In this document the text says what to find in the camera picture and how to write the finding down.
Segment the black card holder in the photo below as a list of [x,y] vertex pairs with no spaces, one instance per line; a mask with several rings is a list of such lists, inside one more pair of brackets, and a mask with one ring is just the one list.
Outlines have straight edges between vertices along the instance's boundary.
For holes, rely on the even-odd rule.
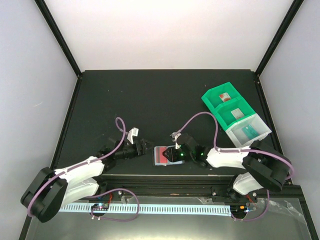
[[154,166],[173,166],[185,163],[186,154],[179,148],[172,146],[156,146],[153,149]]

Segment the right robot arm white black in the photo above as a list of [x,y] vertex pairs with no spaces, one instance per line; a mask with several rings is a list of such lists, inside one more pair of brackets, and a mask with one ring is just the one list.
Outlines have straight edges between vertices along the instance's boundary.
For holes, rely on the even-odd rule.
[[156,149],[154,155],[170,164],[191,161],[202,168],[245,170],[245,173],[234,175],[228,186],[212,189],[213,196],[232,203],[243,202],[246,195],[260,189],[280,192],[294,172],[288,158],[260,141],[236,148],[209,147],[184,133],[177,135],[174,146]]

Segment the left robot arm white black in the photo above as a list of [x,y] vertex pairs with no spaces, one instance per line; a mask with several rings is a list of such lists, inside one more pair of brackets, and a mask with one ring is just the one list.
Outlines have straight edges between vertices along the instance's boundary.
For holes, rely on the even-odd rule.
[[144,138],[133,142],[118,140],[113,149],[104,146],[95,155],[74,165],[55,170],[42,168],[20,202],[26,207],[29,217],[46,223],[67,204],[86,197],[103,199],[108,188],[95,178],[114,168],[118,160],[146,155],[151,148],[152,143]]

